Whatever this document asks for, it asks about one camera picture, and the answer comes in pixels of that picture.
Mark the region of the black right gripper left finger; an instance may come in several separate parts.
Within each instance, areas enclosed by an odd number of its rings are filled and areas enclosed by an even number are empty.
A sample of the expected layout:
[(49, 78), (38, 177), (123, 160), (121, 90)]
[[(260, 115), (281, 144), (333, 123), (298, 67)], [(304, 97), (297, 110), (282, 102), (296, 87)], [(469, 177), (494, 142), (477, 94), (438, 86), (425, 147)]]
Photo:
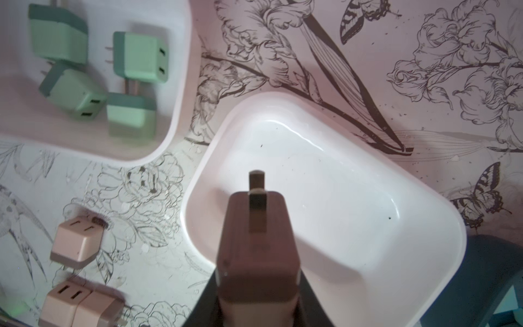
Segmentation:
[(183, 327), (221, 327), (217, 281), (213, 273)]

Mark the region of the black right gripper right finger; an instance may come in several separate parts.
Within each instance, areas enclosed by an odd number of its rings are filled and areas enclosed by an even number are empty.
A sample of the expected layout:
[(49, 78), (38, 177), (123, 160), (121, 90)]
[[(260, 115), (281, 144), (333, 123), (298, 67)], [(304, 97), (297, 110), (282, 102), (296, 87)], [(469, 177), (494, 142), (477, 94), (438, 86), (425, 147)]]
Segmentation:
[(297, 326), (334, 327), (334, 324), (321, 306), (303, 271), (300, 272), (298, 290)]

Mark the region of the white storage box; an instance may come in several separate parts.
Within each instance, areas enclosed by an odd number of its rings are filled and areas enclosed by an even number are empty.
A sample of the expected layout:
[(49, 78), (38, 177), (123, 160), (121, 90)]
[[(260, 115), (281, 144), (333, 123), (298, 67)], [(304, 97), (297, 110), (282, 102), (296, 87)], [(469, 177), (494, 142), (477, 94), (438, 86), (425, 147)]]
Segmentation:
[(1, 139), (34, 143), (117, 166), (139, 166), (159, 157), (187, 133), (200, 67), (200, 42), (188, 1), (68, 1), (89, 28), (87, 72), (110, 92), (124, 81), (110, 64), (112, 35), (129, 31), (168, 45), (168, 80), (141, 84), (157, 102), (156, 135), (150, 141), (111, 136), (106, 113), (91, 121), (68, 117), (39, 92), (50, 69), (31, 50), (29, 2), (1, 2)]
[(413, 326), (463, 261), (458, 211), (296, 96), (266, 92), (227, 115), (191, 180), (181, 222), (215, 264), (228, 198), (252, 170), (285, 198), (302, 267), (336, 326)]

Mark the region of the dark teal storage box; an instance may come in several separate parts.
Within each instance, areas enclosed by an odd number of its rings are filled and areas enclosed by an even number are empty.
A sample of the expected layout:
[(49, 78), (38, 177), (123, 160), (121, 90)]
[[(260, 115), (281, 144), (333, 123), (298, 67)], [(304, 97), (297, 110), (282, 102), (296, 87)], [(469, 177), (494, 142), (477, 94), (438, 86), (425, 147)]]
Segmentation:
[(487, 326), (522, 279), (522, 246), (490, 235), (467, 239), (462, 264), (421, 318), (422, 326)]

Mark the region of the green plug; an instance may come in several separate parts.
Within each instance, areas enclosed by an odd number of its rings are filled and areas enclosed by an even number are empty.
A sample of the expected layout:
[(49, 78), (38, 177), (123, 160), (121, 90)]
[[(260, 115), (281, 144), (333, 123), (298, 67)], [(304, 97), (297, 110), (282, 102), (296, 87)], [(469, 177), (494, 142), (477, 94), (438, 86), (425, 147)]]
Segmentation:
[(71, 118), (93, 120), (102, 111), (108, 92), (82, 70), (56, 61), (38, 88), (39, 92)]
[(115, 31), (112, 35), (113, 72), (121, 78), (144, 83), (166, 83), (169, 47), (152, 35)]
[(109, 93), (106, 102), (111, 136), (152, 140), (156, 135), (157, 102), (139, 94), (138, 80), (124, 79), (123, 93)]
[(86, 65), (89, 29), (86, 21), (66, 8), (29, 4), (29, 39), (38, 57)]

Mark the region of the white storage box front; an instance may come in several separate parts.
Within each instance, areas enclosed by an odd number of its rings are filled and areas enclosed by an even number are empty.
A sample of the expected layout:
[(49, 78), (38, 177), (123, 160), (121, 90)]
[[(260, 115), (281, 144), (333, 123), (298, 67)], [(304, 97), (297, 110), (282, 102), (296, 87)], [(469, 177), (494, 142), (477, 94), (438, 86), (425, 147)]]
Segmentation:
[(1, 2), (1, 139), (34, 143), (117, 166), (139, 166), (159, 157), (187, 133), (200, 67), (200, 42), (188, 1), (68, 1), (89, 28), (87, 72), (110, 92), (124, 81), (110, 64), (112, 35), (129, 31), (168, 45), (168, 80), (141, 84), (157, 102), (156, 135), (150, 141), (111, 136), (106, 113), (91, 121), (68, 117), (39, 92), (50, 69), (31, 50), (29, 2)]

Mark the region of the blue plug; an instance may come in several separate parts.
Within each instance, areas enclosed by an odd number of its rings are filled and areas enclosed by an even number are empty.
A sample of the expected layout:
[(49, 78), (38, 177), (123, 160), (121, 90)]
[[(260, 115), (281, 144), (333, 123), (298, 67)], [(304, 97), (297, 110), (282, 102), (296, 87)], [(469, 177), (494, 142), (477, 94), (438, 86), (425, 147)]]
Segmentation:
[(495, 309), (487, 326), (522, 327), (522, 280), (517, 280)]

